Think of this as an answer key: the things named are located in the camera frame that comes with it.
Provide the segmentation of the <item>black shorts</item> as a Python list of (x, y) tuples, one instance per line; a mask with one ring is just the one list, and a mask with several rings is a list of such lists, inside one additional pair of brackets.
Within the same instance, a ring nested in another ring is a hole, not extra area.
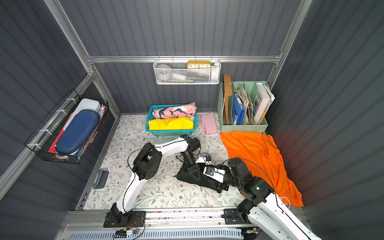
[(187, 172), (186, 165), (183, 163), (180, 171), (177, 174), (177, 179), (179, 181), (183, 181), (183, 182), (186, 182), (186, 183), (198, 185), (200, 187), (206, 187), (206, 188), (210, 188), (212, 190), (215, 190), (214, 187), (208, 183), (208, 178), (203, 174), (203, 170), (204, 170), (204, 168), (206, 166), (210, 166), (210, 165), (206, 165), (204, 163), (200, 164), (200, 168), (201, 168), (201, 171), (202, 171), (201, 172), (201, 177), (192, 177)]

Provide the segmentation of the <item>orange shorts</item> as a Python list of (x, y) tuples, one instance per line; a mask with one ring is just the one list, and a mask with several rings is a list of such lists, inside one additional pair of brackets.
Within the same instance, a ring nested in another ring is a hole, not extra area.
[(241, 158), (253, 176), (263, 178), (274, 187), (285, 204), (303, 207), (303, 196), (295, 183), (288, 178), (283, 156), (274, 138), (265, 133), (220, 133), (229, 158)]

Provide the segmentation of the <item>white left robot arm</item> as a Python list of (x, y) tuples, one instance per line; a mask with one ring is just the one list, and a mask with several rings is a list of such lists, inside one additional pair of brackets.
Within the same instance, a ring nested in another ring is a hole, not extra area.
[(120, 199), (110, 209), (110, 215), (114, 221), (122, 226), (127, 223), (132, 214), (134, 202), (141, 192), (143, 186), (153, 178), (159, 169), (161, 160), (178, 153), (183, 157), (183, 165), (177, 173), (177, 179), (182, 182), (206, 187), (215, 188), (213, 181), (203, 175), (205, 164), (208, 166), (209, 158), (200, 157), (201, 163), (195, 159), (193, 152), (201, 147), (197, 138), (182, 135), (176, 140), (162, 145), (147, 143), (134, 160), (133, 171), (130, 182)]

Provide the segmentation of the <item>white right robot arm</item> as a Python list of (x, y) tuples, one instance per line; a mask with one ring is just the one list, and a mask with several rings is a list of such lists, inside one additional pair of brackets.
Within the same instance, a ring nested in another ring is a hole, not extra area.
[(221, 190), (233, 186), (244, 196), (236, 209), (225, 211), (228, 224), (252, 224), (274, 240), (317, 240), (278, 197), (275, 188), (249, 171), (246, 160), (228, 159), (226, 165), (207, 165), (203, 174)]

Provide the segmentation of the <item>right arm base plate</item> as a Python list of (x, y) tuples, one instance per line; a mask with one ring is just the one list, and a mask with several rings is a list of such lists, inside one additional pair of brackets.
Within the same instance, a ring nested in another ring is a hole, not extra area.
[(221, 218), (225, 220), (226, 225), (251, 224), (247, 213), (239, 209), (224, 209)]

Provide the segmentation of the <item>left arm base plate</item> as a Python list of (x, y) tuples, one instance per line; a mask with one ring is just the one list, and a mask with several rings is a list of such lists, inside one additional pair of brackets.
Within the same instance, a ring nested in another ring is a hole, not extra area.
[(130, 211), (129, 213), (108, 212), (103, 224), (104, 228), (143, 227), (146, 211)]

